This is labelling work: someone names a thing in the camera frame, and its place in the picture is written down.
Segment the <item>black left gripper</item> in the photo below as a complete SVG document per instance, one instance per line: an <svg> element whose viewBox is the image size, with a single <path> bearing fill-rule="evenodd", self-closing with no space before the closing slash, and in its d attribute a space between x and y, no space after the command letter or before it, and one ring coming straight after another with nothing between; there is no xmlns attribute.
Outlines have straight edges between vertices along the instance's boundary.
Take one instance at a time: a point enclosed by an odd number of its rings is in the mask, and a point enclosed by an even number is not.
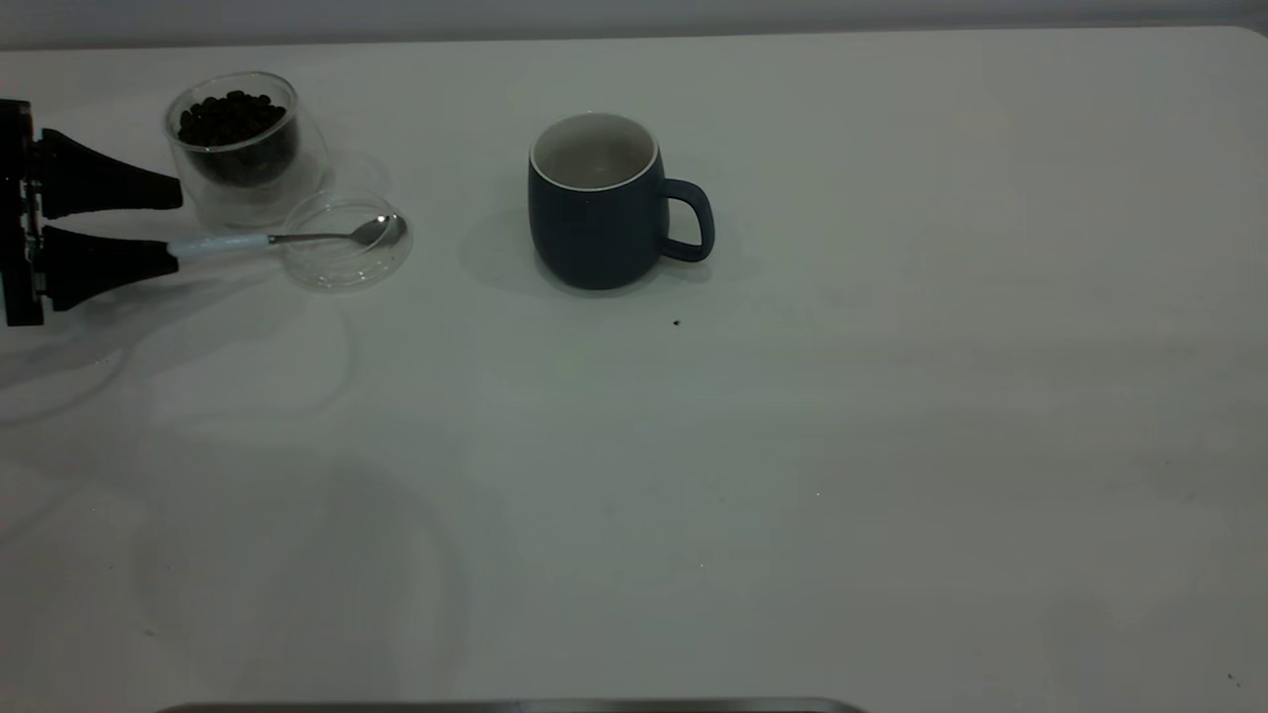
<svg viewBox="0 0 1268 713"><path fill-rule="evenodd" d="M38 207L41 178L41 207ZM30 104L1 100L3 311L9 329L44 324L36 258L38 213L47 219L114 209L178 209L176 178L132 166L79 145L60 131L41 131ZM85 301L178 271L164 241L98 239L49 227L42 233L42 294L63 312Z"/></svg>

